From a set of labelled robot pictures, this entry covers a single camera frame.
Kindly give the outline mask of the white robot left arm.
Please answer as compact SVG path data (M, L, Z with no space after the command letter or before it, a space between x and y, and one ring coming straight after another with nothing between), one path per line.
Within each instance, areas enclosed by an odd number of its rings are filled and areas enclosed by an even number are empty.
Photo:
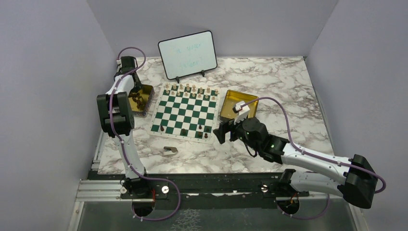
M139 67L135 57L119 57L114 83L105 94L97 96L96 103L101 128L113 138L124 163L123 187L143 198L151 193L151 184L133 140L135 120L130 104L130 100L134 100L137 106L145 104L140 96L143 85L136 73Z

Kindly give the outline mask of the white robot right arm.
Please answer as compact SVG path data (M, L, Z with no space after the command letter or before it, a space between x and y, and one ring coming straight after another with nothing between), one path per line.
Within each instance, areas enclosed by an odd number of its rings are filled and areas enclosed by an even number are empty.
M268 162L306 169L286 171L277 184L282 195L313 191L342 197L363 209L372 206L379 178L361 155L338 157L292 145L288 139L270 134L266 125L255 117L239 123L221 122L213 133L221 144L229 133L230 141L242 141Z

